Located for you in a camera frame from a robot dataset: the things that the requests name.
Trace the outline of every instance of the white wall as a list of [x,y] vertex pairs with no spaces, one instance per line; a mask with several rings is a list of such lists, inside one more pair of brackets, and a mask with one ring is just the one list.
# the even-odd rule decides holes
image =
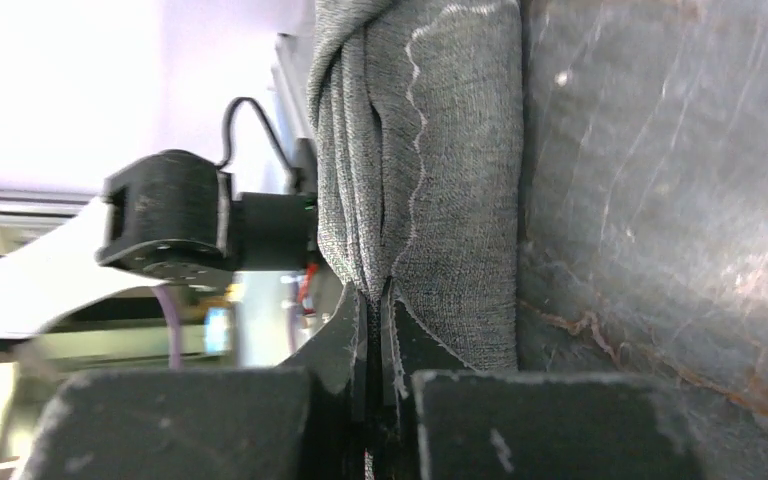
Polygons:
[[[96,193],[158,150],[218,158],[230,98],[271,103],[300,1],[0,0],[0,188]],[[257,189],[271,152],[241,113],[233,171]]]

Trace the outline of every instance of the red wire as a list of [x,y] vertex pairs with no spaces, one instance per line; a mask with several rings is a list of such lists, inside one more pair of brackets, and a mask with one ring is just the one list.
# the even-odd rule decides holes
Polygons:
[[[304,299],[307,297],[308,291],[310,290],[310,281],[313,279],[313,276],[316,275],[316,272],[319,270],[319,265],[316,263],[311,263],[307,266],[307,271],[305,272],[305,278],[302,280],[302,284],[299,286],[299,296],[296,298],[296,302],[299,305],[304,305]],[[316,313],[315,310],[310,308],[304,308],[304,314],[305,315],[313,315]]]

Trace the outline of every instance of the black cable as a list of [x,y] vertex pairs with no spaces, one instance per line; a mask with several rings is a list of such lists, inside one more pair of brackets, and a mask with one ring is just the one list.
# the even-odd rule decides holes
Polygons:
[[269,136],[269,143],[272,144],[272,149],[275,150],[275,155],[278,156],[278,161],[281,162],[281,166],[284,167],[287,175],[294,177],[295,170],[290,165],[287,155],[281,148],[278,136],[275,134],[272,124],[269,123],[269,118],[267,118],[266,113],[263,111],[263,107],[260,106],[257,100],[251,97],[237,97],[231,100],[231,103],[229,103],[228,107],[225,109],[225,116],[222,119],[222,145],[225,152],[222,156],[222,161],[216,165],[216,168],[222,170],[231,164],[234,157],[234,139],[231,135],[231,129],[234,126],[234,116],[244,103],[248,103],[254,108],[254,113],[257,114],[260,124],[263,125],[263,130]]

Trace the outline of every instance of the blurred background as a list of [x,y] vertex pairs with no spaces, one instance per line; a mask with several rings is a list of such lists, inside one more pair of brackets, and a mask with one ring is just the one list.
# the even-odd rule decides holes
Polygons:
[[[219,159],[233,97],[256,98],[292,155],[294,142],[311,137],[304,85],[313,19],[313,0],[0,0],[0,254],[67,221],[108,175],[142,156],[175,148]],[[236,190],[282,193],[283,170],[250,109],[235,131]],[[227,292],[176,287],[185,367],[286,358],[339,295],[334,279],[312,283],[305,301],[325,306],[303,315],[304,275],[238,274]],[[23,362],[0,360],[0,462],[28,451],[63,377],[164,366],[168,338],[151,292],[135,290],[65,319]]]

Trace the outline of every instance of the purple cable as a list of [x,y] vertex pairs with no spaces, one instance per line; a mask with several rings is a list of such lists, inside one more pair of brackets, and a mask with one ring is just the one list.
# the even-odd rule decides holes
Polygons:
[[157,303],[163,310],[166,326],[169,328],[169,368],[177,370],[181,368],[181,317],[178,316],[178,309],[168,287],[151,287],[151,291],[157,297]]

